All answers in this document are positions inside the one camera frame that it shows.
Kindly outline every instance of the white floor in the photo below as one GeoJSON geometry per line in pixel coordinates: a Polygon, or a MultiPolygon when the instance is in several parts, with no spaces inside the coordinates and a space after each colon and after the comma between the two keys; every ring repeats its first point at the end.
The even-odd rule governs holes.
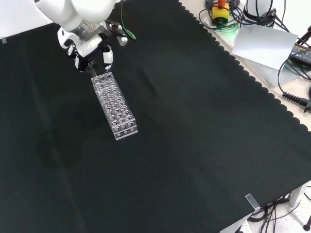
{"type": "MultiPolygon", "coordinates": [[[[306,188],[305,193],[311,198],[311,188],[306,188]]],[[[280,217],[289,213],[293,208],[289,203],[278,205],[276,208],[276,217],[280,217]]],[[[305,195],[302,196],[300,205],[296,210],[290,213],[288,216],[277,219],[276,221],[276,233],[305,233],[303,226],[307,223],[311,216],[311,201],[309,201],[305,195]]],[[[244,223],[241,231],[243,233],[260,233],[260,227],[262,222],[244,223]]],[[[269,224],[268,233],[273,232],[272,221],[269,224]]]]}

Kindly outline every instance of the white paper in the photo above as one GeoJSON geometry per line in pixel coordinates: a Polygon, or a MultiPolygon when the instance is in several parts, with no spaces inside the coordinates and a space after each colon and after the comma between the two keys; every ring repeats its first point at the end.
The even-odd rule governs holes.
{"type": "Polygon", "coordinates": [[[279,70],[290,55],[298,35],[260,25],[242,25],[232,53],[279,70]]]}

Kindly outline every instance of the cable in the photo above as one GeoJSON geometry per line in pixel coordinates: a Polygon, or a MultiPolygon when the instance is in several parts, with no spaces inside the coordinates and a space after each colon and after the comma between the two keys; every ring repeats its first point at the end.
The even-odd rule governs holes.
{"type": "Polygon", "coordinates": [[[304,71],[302,65],[300,64],[300,70],[307,76],[309,80],[311,80],[310,76],[304,71]]]}
{"type": "MultiPolygon", "coordinates": [[[[303,53],[303,52],[309,52],[308,50],[306,51],[299,51],[297,53],[294,53],[293,56],[296,56],[297,54],[300,54],[300,53],[303,53]]],[[[289,94],[285,91],[283,91],[281,85],[280,85],[280,73],[281,73],[281,70],[283,68],[283,66],[285,65],[285,63],[288,62],[288,60],[290,59],[291,57],[287,58],[283,64],[281,65],[280,69],[278,70],[278,73],[277,73],[277,85],[279,87],[279,89],[281,90],[281,92],[283,93],[283,97],[293,101],[293,102],[296,102],[296,103],[299,103],[301,106],[304,106],[305,107],[305,110],[304,112],[307,112],[308,110],[311,111],[311,99],[310,100],[307,100],[305,98],[300,98],[298,96],[294,96],[292,94],[289,94]]]]}
{"type": "Polygon", "coordinates": [[[136,41],[136,36],[131,31],[127,30],[126,27],[124,26],[123,19],[122,19],[123,3],[124,3],[124,0],[121,0],[121,10],[120,10],[121,26],[123,27],[123,31],[125,32],[125,34],[127,34],[132,40],[136,41]]]}
{"type": "Polygon", "coordinates": [[[277,220],[277,219],[280,219],[280,218],[283,218],[283,217],[286,217],[287,215],[289,215],[291,212],[293,212],[295,209],[297,209],[298,208],[298,206],[300,205],[300,203],[301,203],[301,201],[299,202],[299,204],[294,208],[294,209],[292,209],[289,213],[287,213],[286,215],[284,215],[284,216],[281,216],[281,217],[277,217],[277,218],[273,218],[273,219],[271,219],[270,221],[273,221],[273,220],[277,220]]]}
{"type": "Polygon", "coordinates": [[[283,21],[284,21],[284,16],[285,16],[285,13],[286,13],[286,0],[284,0],[284,13],[283,13],[283,17],[282,17],[282,23],[281,23],[281,25],[284,25],[284,24],[283,24],[283,21]]]}
{"type": "Polygon", "coordinates": [[[240,25],[253,25],[253,24],[265,25],[268,22],[273,21],[273,18],[276,16],[276,10],[275,9],[271,10],[272,6],[273,6],[273,0],[270,1],[270,7],[269,7],[268,12],[266,12],[265,14],[263,14],[261,16],[259,15],[259,11],[258,11],[258,0],[256,0],[256,12],[258,14],[257,17],[252,17],[248,13],[248,0],[246,2],[246,5],[244,6],[244,10],[241,10],[239,8],[240,0],[229,0],[228,3],[229,3],[229,8],[225,8],[225,7],[217,6],[217,3],[214,2],[214,0],[206,0],[205,1],[206,8],[203,9],[199,13],[199,20],[200,20],[201,24],[204,27],[208,28],[208,29],[221,30],[221,29],[224,29],[224,28],[233,28],[233,27],[237,26],[238,24],[240,24],[240,25]],[[210,14],[210,11],[212,10],[213,7],[216,7],[216,6],[218,8],[220,8],[220,9],[228,10],[229,13],[232,15],[233,20],[231,20],[231,21],[229,21],[227,23],[220,23],[220,22],[215,21],[212,18],[212,15],[210,14]],[[216,27],[211,27],[211,26],[203,23],[203,21],[201,19],[201,13],[204,12],[204,11],[208,11],[208,15],[209,15],[211,21],[214,24],[216,24],[216,27]]]}
{"type": "Polygon", "coordinates": [[[276,207],[275,207],[275,209],[274,209],[274,226],[273,226],[273,233],[275,233],[276,232],[276,207]]]}
{"type": "Polygon", "coordinates": [[[297,74],[297,75],[301,76],[302,78],[304,78],[304,79],[307,80],[307,81],[311,81],[311,78],[305,73],[305,71],[304,71],[302,68],[300,68],[300,69],[301,69],[301,71],[302,71],[304,74],[307,75],[306,77],[303,76],[301,73],[299,73],[289,62],[287,62],[286,64],[288,64],[296,73],[294,73],[293,71],[291,71],[289,68],[285,67],[286,69],[288,69],[289,71],[291,71],[291,72],[294,73],[294,74],[297,74]]]}
{"type": "MultiPolygon", "coordinates": [[[[285,31],[287,31],[288,33],[290,33],[290,31],[288,30],[288,28],[284,25],[283,21],[281,21],[277,16],[275,18],[277,21],[279,21],[281,24],[275,22],[276,25],[278,25],[280,28],[284,29],[285,31]]],[[[305,44],[306,46],[308,46],[309,48],[311,48],[311,46],[309,44],[307,44],[304,40],[302,40],[301,38],[297,38],[301,43],[305,44]]]]}
{"type": "Polygon", "coordinates": [[[311,201],[311,198],[309,198],[308,195],[307,195],[306,193],[303,193],[303,194],[306,196],[306,198],[307,198],[309,201],[311,201]]]}
{"type": "MultiPolygon", "coordinates": [[[[228,3],[229,3],[229,7],[230,7],[230,6],[233,6],[233,8],[236,9],[236,8],[239,6],[239,4],[240,4],[240,0],[230,0],[228,3]]],[[[208,29],[212,29],[212,30],[221,30],[221,29],[224,29],[224,28],[234,28],[234,27],[237,26],[237,23],[232,23],[232,24],[229,24],[229,25],[228,25],[228,23],[233,22],[234,19],[231,20],[231,21],[229,21],[229,22],[227,22],[227,23],[221,23],[221,22],[215,21],[215,20],[212,18],[212,15],[210,14],[210,11],[212,10],[213,7],[218,7],[218,6],[217,6],[217,3],[214,2],[213,0],[206,0],[206,1],[205,1],[205,6],[206,6],[206,8],[203,9],[202,11],[200,11],[200,13],[199,13],[199,20],[200,20],[201,24],[202,24],[204,27],[206,27],[206,28],[208,28],[208,29]],[[210,19],[212,20],[212,22],[213,22],[214,24],[216,24],[216,27],[211,27],[211,26],[209,26],[209,25],[203,23],[203,21],[202,21],[202,19],[201,19],[201,14],[202,14],[202,12],[204,12],[204,11],[207,11],[207,12],[208,12],[208,15],[209,15],[210,19]]],[[[225,8],[225,7],[218,7],[218,8],[226,9],[226,10],[229,11],[230,14],[232,14],[232,9],[228,9],[228,8],[225,8]]]]}

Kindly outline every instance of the yellow device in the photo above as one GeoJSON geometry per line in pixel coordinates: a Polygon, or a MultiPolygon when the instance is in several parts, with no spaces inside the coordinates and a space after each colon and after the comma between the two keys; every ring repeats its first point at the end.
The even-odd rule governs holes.
{"type": "MultiPolygon", "coordinates": [[[[224,8],[229,9],[229,3],[224,5],[224,8]]],[[[228,23],[230,12],[227,9],[218,8],[217,5],[212,7],[212,19],[219,23],[228,23]]]]}

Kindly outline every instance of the white wall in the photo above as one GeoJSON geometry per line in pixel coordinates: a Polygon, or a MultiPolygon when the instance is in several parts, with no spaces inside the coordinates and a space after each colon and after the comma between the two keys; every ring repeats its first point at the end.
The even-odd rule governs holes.
{"type": "Polygon", "coordinates": [[[51,23],[34,0],[0,0],[0,22],[0,38],[51,23]]]}

